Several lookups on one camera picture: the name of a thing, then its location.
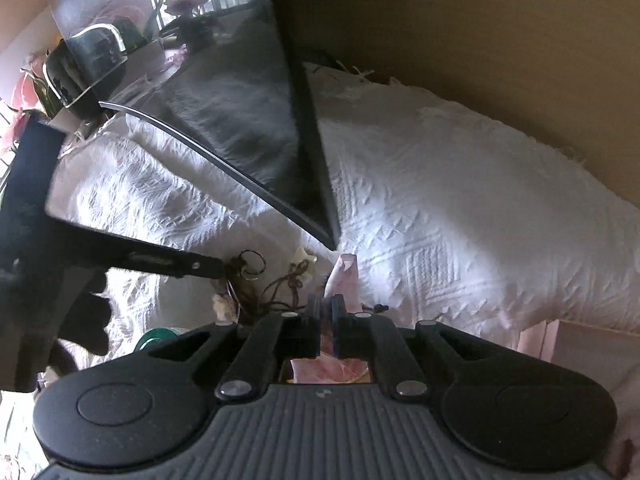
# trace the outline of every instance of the beige wall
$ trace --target beige wall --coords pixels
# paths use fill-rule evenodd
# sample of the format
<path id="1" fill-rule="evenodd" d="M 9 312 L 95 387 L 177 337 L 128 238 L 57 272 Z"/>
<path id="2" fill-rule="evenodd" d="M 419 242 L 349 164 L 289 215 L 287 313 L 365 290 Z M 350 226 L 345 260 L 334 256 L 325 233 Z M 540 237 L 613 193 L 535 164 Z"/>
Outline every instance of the beige wall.
<path id="1" fill-rule="evenodd" d="M 571 148 L 640 205 L 640 0 L 279 0 L 299 44 Z"/>
<path id="2" fill-rule="evenodd" d="M 0 52 L 48 5 L 47 0 L 0 0 Z"/>
<path id="3" fill-rule="evenodd" d="M 47 0 L 0 0 L 0 98 L 11 99 L 26 57 L 59 39 Z"/>

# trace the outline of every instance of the pink flower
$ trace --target pink flower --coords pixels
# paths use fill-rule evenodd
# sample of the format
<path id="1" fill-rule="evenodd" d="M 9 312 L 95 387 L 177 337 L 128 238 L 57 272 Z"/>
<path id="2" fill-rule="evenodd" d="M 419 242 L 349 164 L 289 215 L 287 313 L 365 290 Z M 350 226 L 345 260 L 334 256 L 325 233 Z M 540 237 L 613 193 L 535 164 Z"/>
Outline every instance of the pink flower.
<path id="1" fill-rule="evenodd" d="M 204 2 L 206 2 L 206 0 L 169 0 L 166 3 L 165 12 L 172 16 L 189 14 L 192 9 L 203 5 Z"/>
<path id="2" fill-rule="evenodd" d="M 26 72 L 21 72 L 20 79 L 15 84 L 14 93 L 11 95 L 11 107 L 35 108 L 39 101 L 33 87 L 33 79 Z"/>
<path id="3" fill-rule="evenodd" d="M 29 121 L 29 114 L 22 112 L 22 108 L 18 108 L 17 114 L 14 116 L 14 120 L 9 124 L 0 137 L 0 152 L 5 152 L 11 148 L 12 144 L 16 140 L 20 140 L 24 127 Z"/>

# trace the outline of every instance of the pink object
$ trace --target pink object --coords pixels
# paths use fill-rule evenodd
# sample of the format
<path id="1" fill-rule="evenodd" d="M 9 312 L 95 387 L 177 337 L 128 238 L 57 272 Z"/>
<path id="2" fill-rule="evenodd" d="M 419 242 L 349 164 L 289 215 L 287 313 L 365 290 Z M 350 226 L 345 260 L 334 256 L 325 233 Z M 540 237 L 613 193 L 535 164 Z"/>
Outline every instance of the pink object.
<path id="1" fill-rule="evenodd" d="M 164 55 L 166 57 L 166 67 L 171 65 L 180 66 L 184 59 L 187 57 L 187 48 L 182 46 L 180 48 L 173 48 L 171 50 L 165 50 Z"/>
<path id="2" fill-rule="evenodd" d="M 2 137 L 0 137 L 0 152 L 8 150 L 14 140 L 20 140 L 28 120 L 29 114 L 23 113 L 22 108 L 18 108 L 18 113 L 14 116 L 14 120 L 7 126 Z"/>
<path id="3" fill-rule="evenodd" d="M 33 87 L 33 79 L 26 72 L 20 72 L 20 79 L 15 84 L 11 95 L 12 108 L 35 108 L 40 100 Z"/>
<path id="4" fill-rule="evenodd" d="M 165 12 L 172 16 L 181 16 L 188 14 L 192 9 L 196 9 L 204 4 L 204 2 L 206 2 L 206 0 L 169 0 L 166 3 Z"/>
<path id="5" fill-rule="evenodd" d="M 537 325 L 520 332 L 518 352 L 540 359 L 542 347 L 545 343 L 546 324 L 546 321 L 541 321 Z"/>
<path id="6" fill-rule="evenodd" d="M 348 312 L 361 312 L 358 298 L 358 259 L 355 254 L 342 254 L 334 266 L 324 289 L 326 298 L 334 294 L 344 296 Z M 367 363 L 360 359 L 336 359 L 330 333 L 323 333 L 321 354 L 316 359 L 294 359 L 294 381 L 306 384 L 353 383 L 367 371 Z"/>

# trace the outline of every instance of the black glove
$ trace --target black glove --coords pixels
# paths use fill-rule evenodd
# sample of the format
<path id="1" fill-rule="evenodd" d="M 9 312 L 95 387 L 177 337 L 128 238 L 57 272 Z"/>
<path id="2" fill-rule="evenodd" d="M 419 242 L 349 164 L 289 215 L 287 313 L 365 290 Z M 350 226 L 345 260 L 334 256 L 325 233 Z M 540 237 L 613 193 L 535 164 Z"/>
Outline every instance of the black glove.
<path id="1" fill-rule="evenodd" d="M 0 390 L 32 392 L 47 365 L 58 375 L 78 369 L 59 339 L 108 352 L 111 307 L 95 295 L 106 286 L 103 270 L 66 267 L 35 277 L 16 267 L 0 276 Z"/>

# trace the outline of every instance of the white bedspread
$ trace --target white bedspread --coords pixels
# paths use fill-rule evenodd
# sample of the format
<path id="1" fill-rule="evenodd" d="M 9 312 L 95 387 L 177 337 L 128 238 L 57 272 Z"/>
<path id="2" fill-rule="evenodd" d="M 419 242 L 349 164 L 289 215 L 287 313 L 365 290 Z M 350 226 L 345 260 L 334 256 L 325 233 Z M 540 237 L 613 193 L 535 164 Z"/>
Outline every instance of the white bedspread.
<path id="1" fill-rule="evenodd" d="M 640 330 L 640 211 L 579 164 L 430 92 L 342 72 L 310 73 L 360 299 L 398 325 L 440 316 L 513 345 L 546 318 Z M 282 275 L 304 245 L 331 253 L 162 131 L 117 116 L 60 163 L 51 212 L 110 232 L 228 258 L 267 258 Z M 213 320 L 207 280 L 112 270 L 110 357 L 155 326 Z M 95 362 L 84 356 L 81 365 Z"/>

